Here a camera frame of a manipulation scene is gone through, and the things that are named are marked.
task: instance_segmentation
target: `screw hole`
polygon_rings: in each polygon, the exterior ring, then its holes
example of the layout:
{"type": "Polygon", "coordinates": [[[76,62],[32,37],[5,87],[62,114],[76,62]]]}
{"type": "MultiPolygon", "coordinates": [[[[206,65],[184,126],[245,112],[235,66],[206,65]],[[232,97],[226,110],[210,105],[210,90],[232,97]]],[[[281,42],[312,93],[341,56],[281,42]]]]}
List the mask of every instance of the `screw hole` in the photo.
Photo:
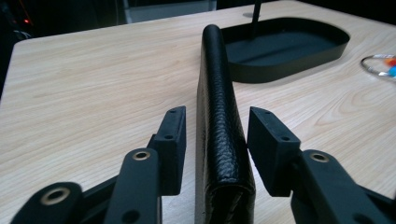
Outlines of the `screw hole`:
{"type": "Polygon", "coordinates": [[[136,161],[143,161],[149,158],[149,153],[147,151],[136,152],[133,158],[136,161]]]}
{"type": "Polygon", "coordinates": [[[41,197],[40,202],[44,205],[53,205],[62,202],[70,194],[70,189],[59,187],[48,191],[41,197]]]}
{"type": "Polygon", "coordinates": [[[327,156],[319,154],[319,153],[312,153],[310,155],[311,159],[314,161],[320,161],[320,162],[328,162],[329,158],[327,156]]]}
{"type": "Polygon", "coordinates": [[[135,210],[131,210],[124,213],[124,215],[122,216],[122,222],[127,224],[135,223],[139,218],[140,218],[139,212],[135,210]]]}
{"type": "Polygon", "coordinates": [[[360,224],[374,224],[374,222],[367,216],[363,214],[355,214],[353,215],[353,220],[360,224]]]}

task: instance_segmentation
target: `tabletop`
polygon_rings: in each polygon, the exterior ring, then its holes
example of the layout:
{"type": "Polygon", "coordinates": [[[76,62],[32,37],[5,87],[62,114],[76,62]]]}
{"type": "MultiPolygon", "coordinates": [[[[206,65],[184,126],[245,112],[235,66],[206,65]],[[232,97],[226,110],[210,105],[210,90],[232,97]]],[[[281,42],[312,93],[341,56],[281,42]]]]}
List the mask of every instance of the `tabletop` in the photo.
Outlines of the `tabletop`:
{"type": "MultiPolygon", "coordinates": [[[[187,107],[182,190],[163,197],[164,223],[194,222],[196,88],[202,31],[249,23],[253,6],[48,36],[18,43],[0,107],[0,223],[39,189],[89,189],[145,147],[164,113],[187,107]]],[[[262,5],[260,21],[299,17],[350,35],[340,59],[262,84],[233,84],[245,133],[251,106],[274,112],[302,141],[333,155],[360,185],[394,197],[396,82],[364,72],[368,55],[396,53],[396,27],[296,1],[262,5]]],[[[253,167],[255,223],[293,223],[253,167]]]]}

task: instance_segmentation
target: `oval tray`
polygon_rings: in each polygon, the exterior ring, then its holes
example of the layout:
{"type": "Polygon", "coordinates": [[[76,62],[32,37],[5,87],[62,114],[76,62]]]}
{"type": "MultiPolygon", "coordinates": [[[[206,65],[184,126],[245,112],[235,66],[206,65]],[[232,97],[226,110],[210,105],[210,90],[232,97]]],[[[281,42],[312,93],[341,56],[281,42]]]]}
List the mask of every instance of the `oval tray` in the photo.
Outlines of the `oval tray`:
{"type": "Polygon", "coordinates": [[[330,24],[300,18],[221,29],[233,81],[270,82],[341,57],[349,35],[330,24]]]}

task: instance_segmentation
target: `leather wallet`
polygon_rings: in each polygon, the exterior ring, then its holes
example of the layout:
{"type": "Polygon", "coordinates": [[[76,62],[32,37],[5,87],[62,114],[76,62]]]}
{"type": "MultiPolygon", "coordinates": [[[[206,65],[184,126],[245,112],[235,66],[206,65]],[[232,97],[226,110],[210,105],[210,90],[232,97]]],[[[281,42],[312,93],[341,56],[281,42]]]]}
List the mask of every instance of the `leather wallet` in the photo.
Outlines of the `leather wallet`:
{"type": "Polygon", "coordinates": [[[216,25],[203,32],[196,121],[195,223],[253,223],[254,178],[216,25]]]}

